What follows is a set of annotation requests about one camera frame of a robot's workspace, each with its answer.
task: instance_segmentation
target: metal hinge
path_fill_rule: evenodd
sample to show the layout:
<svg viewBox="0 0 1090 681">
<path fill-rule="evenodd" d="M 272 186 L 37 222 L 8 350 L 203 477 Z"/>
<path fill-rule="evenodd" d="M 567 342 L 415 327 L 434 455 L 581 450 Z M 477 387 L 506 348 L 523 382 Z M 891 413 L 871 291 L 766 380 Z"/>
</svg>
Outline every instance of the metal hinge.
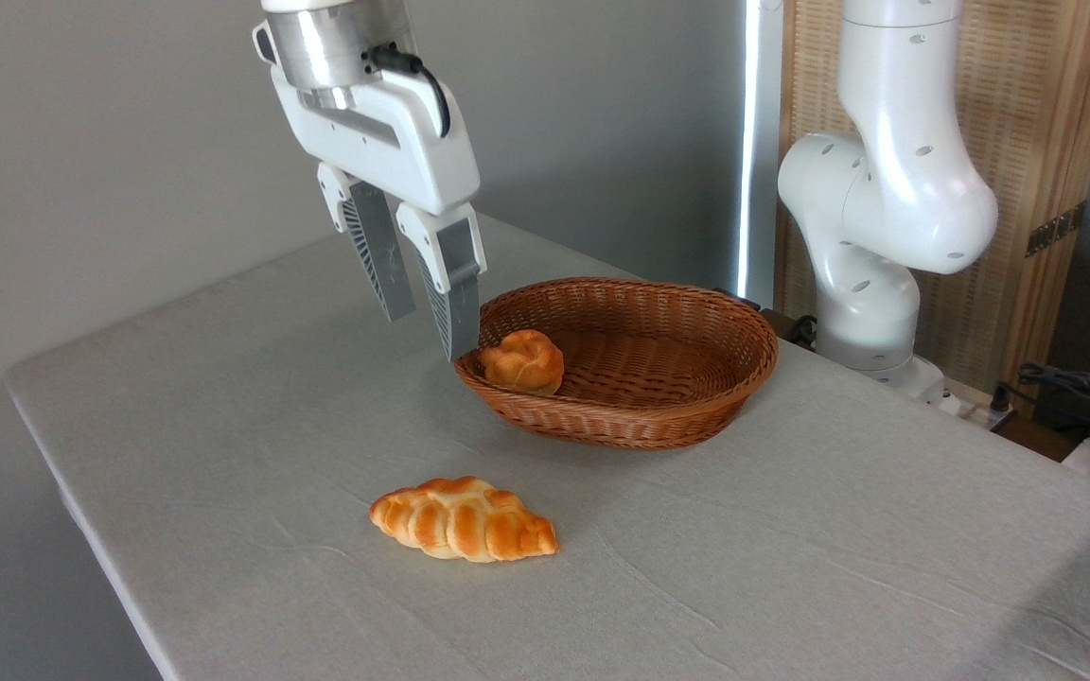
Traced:
<svg viewBox="0 0 1090 681">
<path fill-rule="evenodd" d="M 1029 246 L 1025 250 L 1025 257 L 1037 255 L 1038 252 L 1049 248 L 1056 241 L 1062 241 L 1068 233 L 1079 229 L 1082 224 L 1082 211 L 1087 208 L 1087 202 L 1080 202 L 1078 206 L 1069 211 L 1047 221 L 1032 233 L 1029 233 Z"/>
</svg>

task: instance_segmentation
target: brown wicker basket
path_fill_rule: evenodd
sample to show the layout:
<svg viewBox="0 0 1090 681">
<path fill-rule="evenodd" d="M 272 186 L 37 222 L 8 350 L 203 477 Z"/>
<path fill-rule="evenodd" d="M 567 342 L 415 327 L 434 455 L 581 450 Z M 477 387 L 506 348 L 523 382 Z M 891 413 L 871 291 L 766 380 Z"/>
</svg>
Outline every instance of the brown wicker basket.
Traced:
<svg viewBox="0 0 1090 681">
<path fill-rule="evenodd" d="M 481 350 L 522 328 L 562 350 L 566 375 L 554 397 L 504 391 L 484 379 Z M 763 316 L 715 290 L 577 277 L 482 305 L 479 348 L 455 367 L 516 426 L 610 448 L 667 449 L 729 426 L 777 354 Z"/>
</svg>

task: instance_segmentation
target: basket rim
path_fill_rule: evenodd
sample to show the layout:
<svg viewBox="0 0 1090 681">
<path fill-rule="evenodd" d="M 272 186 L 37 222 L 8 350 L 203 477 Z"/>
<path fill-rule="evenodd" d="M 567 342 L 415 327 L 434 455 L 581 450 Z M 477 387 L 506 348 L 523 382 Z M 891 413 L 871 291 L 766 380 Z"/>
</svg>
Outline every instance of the basket rim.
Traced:
<svg viewBox="0 0 1090 681">
<path fill-rule="evenodd" d="M 754 376 L 753 380 L 746 380 L 746 382 L 737 384 L 735 387 L 729 388 L 726 391 L 714 393 L 714 396 L 710 396 L 708 398 L 683 402 L 679 405 L 666 406 L 609 405 L 606 402 L 584 400 L 583 398 L 568 398 L 565 396 L 529 396 L 529 393 L 524 392 L 507 391 L 506 389 L 498 388 L 496 385 L 487 382 L 487 380 L 485 380 L 485 376 L 481 376 L 479 372 L 476 372 L 477 355 L 481 353 L 481 348 L 475 348 L 465 355 L 458 357 L 457 361 L 453 361 L 453 368 L 457 370 L 457 375 L 460 379 L 462 379 L 462 381 L 475 392 L 488 392 L 492 393 L 492 396 L 498 396 L 498 400 L 507 402 L 508 404 L 522 406 L 522 409 L 532 409 L 533 405 L 547 405 L 549 402 L 562 402 L 562 404 L 583 406 L 583 409 L 588 410 L 592 415 L 603 414 L 607 417 L 614 418 L 627 417 L 627 415 L 633 415 L 633 417 L 639 418 L 680 418 L 693 413 L 710 412 L 712 411 L 711 406 L 713 409 L 718 409 L 718 406 L 731 405 L 735 404 L 735 402 L 746 400 L 746 398 L 756 391 L 756 389 L 760 388 L 765 380 L 768 380 L 771 374 L 773 374 L 773 370 L 776 368 L 776 363 L 778 363 L 778 337 L 776 337 L 776 333 L 771 330 L 768 319 L 763 318 L 763 315 L 761 315 L 759 311 L 753 309 L 753 307 L 741 302 L 740 299 L 729 296 L 727 293 L 722 293 L 718 290 L 713 289 L 702 289 L 700 285 L 691 285 L 688 283 L 642 281 L 634 279 L 621 279 L 621 277 L 610 276 L 568 276 L 562 277 L 562 279 L 537 281 L 537 283 L 522 285 L 522 288 L 519 289 L 507 290 L 506 292 L 500 293 L 485 302 L 482 305 L 482 311 L 485 311 L 485 307 L 488 305 L 495 305 L 497 302 L 502 301 L 502 299 L 522 296 L 522 294 L 526 294 L 531 292 L 531 290 L 554 288 L 554 285 L 561 283 L 614 283 L 618 285 L 627 285 L 627 288 L 631 289 L 674 290 L 674 292 L 678 293 L 697 294 L 697 296 L 714 299 L 714 301 L 718 302 L 718 305 L 734 305 L 736 311 L 752 319 L 756 329 L 762 329 L 762 331 L 764 331 L 764 333 L 759 336 L 761 337 L 761 340 L 771 345 L 771 352 L 766 353 L 768 362 L 765 363 L 765 366 L 763 370 L 760 372 L 760 375 Z"/>
</svg>

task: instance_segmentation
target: power cord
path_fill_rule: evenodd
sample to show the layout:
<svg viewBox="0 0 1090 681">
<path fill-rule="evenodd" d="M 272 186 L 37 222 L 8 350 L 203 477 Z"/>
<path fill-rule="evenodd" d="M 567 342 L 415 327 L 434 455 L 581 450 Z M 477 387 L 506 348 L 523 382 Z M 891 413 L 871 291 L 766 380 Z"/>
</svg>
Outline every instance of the power cord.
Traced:
<svg viewBox="0 0 1090 681">
<path fill-rule="evenodd" d="M 423 65 L 423 60 L 416 54 L 411 54 L 410 52 L 399 52 L 398 44 L 390 42 L 389 45 L 379 45 L 379 47 L 373 47 L 367 52 L 360 56 L 361 60 L 372 60 L 373 65 L 377 69 L 389 69 L 392 72 L 398 72 L 408 75 L 421 75 L 427 81 L 427 85 L 432 86 L 433 94 L 436 95 L 436 107 L 440 109 L 440 137 L 448 137 L 448 131 L 453 127 L 453 117 L 448 110 L 448 99 L 445 97 L 445 89 L 440 86 L 440 82 L 436 81 L 436 76 L 427 70 L 427 66 Z"/>
<path fill-rule="evenodd" d="M 1043 387 L 1054 389 L 1055 392 L 1051 393 L 1051 397 L 1061 396 L 1061 393 L 1071 393 L 1073 397 L 1090 404 L 1090 374 L 1086 372 L 1063 370 L 1037 362 L 1026 362 L 1017 368 L 1016 375 L 1019 385 L 1042 385 Z M 1020 389 L 1017 389 L 1012 384 L 998 384 L 998 387 L 995 388 L 994 401 L 991 403 L 992 409 L 996 409 L 996 405 L 1007 409 L 1008 397 L 1020 398 L 1032 405 L 1039 406 L 1039 409 L 1045 410 L 1047 413 L 1076 424 L 1076 426 L 1090 427 L 1090 414 L 1073 412 L 1063 405 L 1053 404 L 1051 401 L 1045 400 L 1045 398 L 1034 398 L 1027 392 L 1020 391 Z"/>
</svg>

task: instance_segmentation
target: bread roll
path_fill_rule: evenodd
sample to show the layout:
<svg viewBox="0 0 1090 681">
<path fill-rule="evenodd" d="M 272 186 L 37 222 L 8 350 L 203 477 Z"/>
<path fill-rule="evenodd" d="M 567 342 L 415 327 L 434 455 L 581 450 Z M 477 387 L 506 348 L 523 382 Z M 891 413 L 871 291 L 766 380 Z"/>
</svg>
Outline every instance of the bread roll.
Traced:
<svg viewBox="0 0 1090 681">
<path fill-rule="evenodd" d="M 494 562 L 558 550 L 553 522 L 524 509 L 513 491 L 473 476 L 390 491 L 373 503 L 368 518 L 403 547 L 437 559 Z"/>
<path fill-rule="evenodd" d="M 553 396 L 562 385 L 562 352 L 532 328 L 507 335 L 498 348 L 482 350 L 485 379 L 508 391 Z"/>
</svg>

